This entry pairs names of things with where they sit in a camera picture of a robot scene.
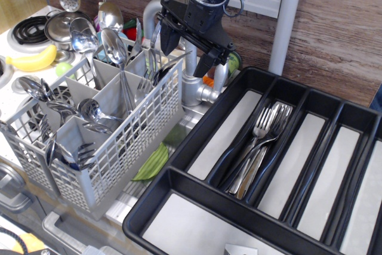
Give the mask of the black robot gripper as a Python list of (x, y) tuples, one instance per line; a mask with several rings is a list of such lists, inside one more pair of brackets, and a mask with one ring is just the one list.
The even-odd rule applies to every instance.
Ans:
[(194, 77), (202, 78), (213, 66), (234, 50), (232, 40), (221, 20), (229, 0), (161, 0), (161, 50), (165, 56), (177, 48), (180, 38), (197, 46), (205, 54), (200, 58)]

